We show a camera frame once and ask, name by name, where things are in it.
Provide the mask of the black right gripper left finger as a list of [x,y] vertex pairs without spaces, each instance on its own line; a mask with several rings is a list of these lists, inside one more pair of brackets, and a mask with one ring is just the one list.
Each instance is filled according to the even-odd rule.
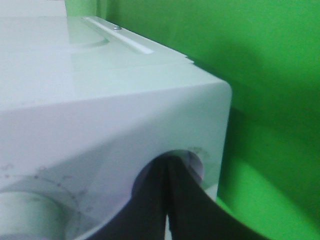
[[154,160],[140,187],[95,240],[163,240],[167,215],[167,164]]

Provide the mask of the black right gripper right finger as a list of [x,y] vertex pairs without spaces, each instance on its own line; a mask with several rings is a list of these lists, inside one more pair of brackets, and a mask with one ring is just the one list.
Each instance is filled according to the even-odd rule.
[[173,240],[266,240],[216,204],[181,158],[167,160],[169,228]]

